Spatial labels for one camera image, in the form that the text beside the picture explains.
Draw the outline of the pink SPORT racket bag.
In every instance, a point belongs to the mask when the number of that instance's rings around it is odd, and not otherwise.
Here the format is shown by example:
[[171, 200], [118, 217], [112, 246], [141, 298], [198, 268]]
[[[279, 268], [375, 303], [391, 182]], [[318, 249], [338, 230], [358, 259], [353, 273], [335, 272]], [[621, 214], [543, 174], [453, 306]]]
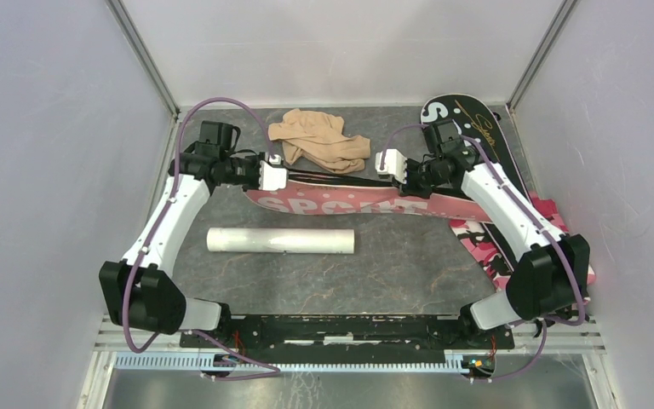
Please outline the pink SPORT racket bag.
[[455, 189], [440, 187], [422, 199], [401, 196], [388, 181], [310, 170], [291, 170], [283, 189], [247, 190], [244, 194], [263, 208], [296, 215], [406, 214], [491, 221], [476, 202]]

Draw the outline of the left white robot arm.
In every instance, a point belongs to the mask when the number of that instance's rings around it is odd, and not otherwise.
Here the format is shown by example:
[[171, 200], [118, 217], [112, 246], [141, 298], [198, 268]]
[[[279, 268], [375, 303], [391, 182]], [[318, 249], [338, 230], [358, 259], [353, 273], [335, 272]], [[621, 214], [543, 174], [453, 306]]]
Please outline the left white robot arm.
[[262, 155], [236, 148], [239, 127], [203, 121], [199, 138], [172, 162], [160, 200], [136, 242], [117, 262], [105, 262], [99, 281], [115, 325], [160, 334], [201, 330], [213, 347], [227, 345], [233, 324], [224, 303], [188, 298], [172, 280], [176, 257], [196, 215], [220, 185], [258, 187]]

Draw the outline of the white shuttlecock tube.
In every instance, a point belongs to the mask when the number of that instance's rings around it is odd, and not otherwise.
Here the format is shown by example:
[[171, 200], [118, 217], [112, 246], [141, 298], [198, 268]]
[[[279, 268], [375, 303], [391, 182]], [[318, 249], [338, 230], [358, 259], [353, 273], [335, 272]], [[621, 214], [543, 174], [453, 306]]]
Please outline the white shuttlecock tube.
[[282, 254], [353, 254], [352, 229], [210, 228], [209, 251]]

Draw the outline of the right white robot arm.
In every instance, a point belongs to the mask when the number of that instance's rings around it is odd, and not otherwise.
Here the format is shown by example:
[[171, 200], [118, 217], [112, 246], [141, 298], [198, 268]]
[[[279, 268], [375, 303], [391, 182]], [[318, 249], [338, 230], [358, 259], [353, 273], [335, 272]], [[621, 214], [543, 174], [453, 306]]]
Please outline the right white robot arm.
[[502, 291], [473, 302], [462, 313], [457, 334], [469, 348], [487, 342], [492, 329], [533, 320], [570, 326], [586, 320], [587, 240], [569, 235], [546, 221], [488, 156], [480, 141], [459, 134], [435, 144], [430, 160], [409, 161], [384, 147], [376, 170], [390, 175], [402, 193], [430, 196], [445, 183], [459, 187], [490, 218], [517, 259]]

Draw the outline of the black SPORT racket bag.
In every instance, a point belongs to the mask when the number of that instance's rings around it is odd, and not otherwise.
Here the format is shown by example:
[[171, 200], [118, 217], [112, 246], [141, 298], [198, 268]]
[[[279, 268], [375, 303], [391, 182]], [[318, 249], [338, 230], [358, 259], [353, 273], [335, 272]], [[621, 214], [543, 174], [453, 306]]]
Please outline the black SPORT racket bag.
[[531, 201], [518, 166], [510, 151], [499, 117], [483, 102], [471, 95], [446, 94], [426, 102], [421, 112], [421, 124], [427, 149], [433, 156], [424, 168], [431, 172], [434, 186], [449, 183], [463, 188], [467, 177], [457, 167], [469, 159], [491, 175], [489, 162], [498, 170], [500, 179], [511, 191]]

